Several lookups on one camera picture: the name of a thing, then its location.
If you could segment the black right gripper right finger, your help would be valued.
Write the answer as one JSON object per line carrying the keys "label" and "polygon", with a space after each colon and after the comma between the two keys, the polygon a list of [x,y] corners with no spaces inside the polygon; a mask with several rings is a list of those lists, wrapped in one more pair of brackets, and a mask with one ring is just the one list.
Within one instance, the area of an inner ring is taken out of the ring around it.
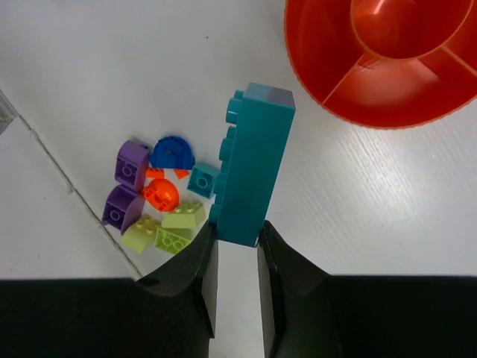
{"label": "black right gripper right finger", "polygon": [[267,357],[474,357],[472,276],[331,275],[271,223],[258,244]]}

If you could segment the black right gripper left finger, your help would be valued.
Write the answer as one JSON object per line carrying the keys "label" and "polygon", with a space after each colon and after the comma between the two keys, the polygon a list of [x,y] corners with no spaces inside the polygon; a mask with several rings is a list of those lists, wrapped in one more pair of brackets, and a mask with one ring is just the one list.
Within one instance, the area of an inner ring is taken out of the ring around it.
{"label": "black right gripper left finger", "polygon": [[205,224],[139,280],[4,280],[3,357],[207,357],[215,333],[218,248]]}

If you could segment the bright green lego brick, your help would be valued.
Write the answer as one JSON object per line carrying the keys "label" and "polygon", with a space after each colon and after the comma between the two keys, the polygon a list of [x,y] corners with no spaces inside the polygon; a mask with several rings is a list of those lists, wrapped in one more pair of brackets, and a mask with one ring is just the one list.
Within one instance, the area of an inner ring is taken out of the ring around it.
{"label": "bright green lego brick", "polygon": [[178,254],[192,241],[192,231],[190,229],[166,229],[160,228],[157,231],[156,248],[170,254]]}

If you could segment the purple curved lego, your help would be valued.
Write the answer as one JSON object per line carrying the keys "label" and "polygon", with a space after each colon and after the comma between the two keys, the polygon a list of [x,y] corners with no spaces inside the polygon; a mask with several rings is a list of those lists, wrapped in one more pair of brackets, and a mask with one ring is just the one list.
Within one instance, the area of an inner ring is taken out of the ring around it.
{"label": "purple curved lego", "polygon": [[132,140],[126,141],[116,157],[115,180],[135,192],[141,192],[148,161],[148,148]]}
{"label": "purple curved lego", "polygon": [[145,198],[124,185],[116,186],[108,195],[101,222],[123,234],[141,217]]}

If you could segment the small teal square lego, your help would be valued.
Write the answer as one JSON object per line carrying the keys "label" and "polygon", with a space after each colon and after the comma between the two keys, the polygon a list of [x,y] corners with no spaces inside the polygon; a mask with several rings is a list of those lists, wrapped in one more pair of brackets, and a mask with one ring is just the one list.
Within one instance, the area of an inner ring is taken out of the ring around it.
{"label": "small teal square lego", "polygon": [[192,168],[187,190],[210,199],[219,172],[219,169],[207,163],[196,163]]}

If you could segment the long teal lego brick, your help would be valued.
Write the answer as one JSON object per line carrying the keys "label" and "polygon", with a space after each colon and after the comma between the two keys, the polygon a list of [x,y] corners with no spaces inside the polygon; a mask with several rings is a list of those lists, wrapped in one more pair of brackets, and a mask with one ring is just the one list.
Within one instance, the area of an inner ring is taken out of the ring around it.
{"label": "long teal lego brick", "polygon": [[265,84],[250,83],[229,100],[209,212],[221,241],[256,246],[295,111],[292,91]]}

